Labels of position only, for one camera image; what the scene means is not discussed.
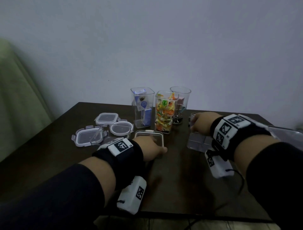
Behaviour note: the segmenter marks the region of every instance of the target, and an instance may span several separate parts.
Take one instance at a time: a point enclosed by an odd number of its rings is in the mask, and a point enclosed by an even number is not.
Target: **tabletop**
[[[0,203],[22,195],[69,166],[90,157],[97,146],[76,147],[71,136],[78,129],[95,125],[94,119],[103,112],[118,113],[121,119],[128,121],[133,121],[135,115],[133,108],[127,105],[77,103],[0,163]],[[201,111],[186,110],[184,117],[196,112]],[[224,116],[231,114],[218,113]],[[271,125],[260,115],[243,115]],[[189,133],[185,119],[183,124],[174,125],[170,134],[164,134],[164,145],[168,152],[147,165],[144,175],[147,189],[139,214],[270,221],[266,211],[248,192],[246,184],[238,195],[241,186],[239,175],[220,179],[212,176],[204,154],[187,148]],[[106,211],[116,211],[114,198]]]

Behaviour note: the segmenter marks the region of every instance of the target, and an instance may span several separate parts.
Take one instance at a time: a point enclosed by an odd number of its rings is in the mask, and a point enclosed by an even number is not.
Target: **blue packaging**
[[[150,126],[152,119],[152,109],[145,109],[141,111],[141,120],[144,126]]]

